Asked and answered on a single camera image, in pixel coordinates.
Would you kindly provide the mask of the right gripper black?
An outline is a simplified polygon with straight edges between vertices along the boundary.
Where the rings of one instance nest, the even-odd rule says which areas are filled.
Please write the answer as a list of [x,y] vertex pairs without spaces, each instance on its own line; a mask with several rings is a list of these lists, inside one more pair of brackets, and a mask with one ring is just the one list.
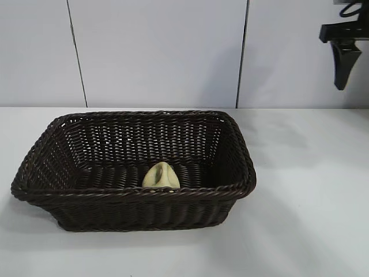
[[[323,43],[334,40],[368,40],[368,26],[358,23],[323,24],[319,33]],[[355,42],[331,42],[334,59],[334,84],[343,91],[361,55]]]

